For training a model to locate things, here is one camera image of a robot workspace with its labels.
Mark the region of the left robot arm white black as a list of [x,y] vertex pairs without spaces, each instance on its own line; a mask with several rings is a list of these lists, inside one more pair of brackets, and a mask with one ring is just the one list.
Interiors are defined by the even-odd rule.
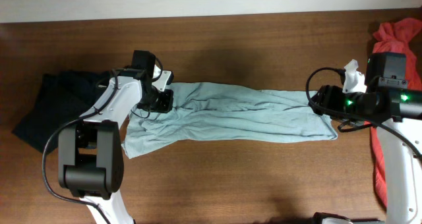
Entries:
[[135,109],[170,112],[172,80],[153,53],[136,50],[129,66],[112,72],[95,104],[58,132],[59,185],[88,207],[96,223],[134,223],[119,190],[124,175],[119,130]]

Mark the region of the light blue t-shirt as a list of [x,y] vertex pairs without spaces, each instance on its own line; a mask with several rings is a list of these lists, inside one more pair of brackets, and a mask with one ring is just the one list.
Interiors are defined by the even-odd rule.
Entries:
[[128,158],[180,140],[295,143],[335,140],[327,115],[317,115],[302,91],[254,90],[211,82],[174,83],[173,107],[146,119],[132,115],[122,147]]

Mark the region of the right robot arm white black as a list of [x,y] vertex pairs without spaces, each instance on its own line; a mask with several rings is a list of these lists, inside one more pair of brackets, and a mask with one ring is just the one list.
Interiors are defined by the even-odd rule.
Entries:
[[421,222],[421,92],[409,88],[406,56],[373,53],[367,71],[335,69],[343,86],[322,86],[309,105],[344,125],[374,127],[385,166],[387,223]]

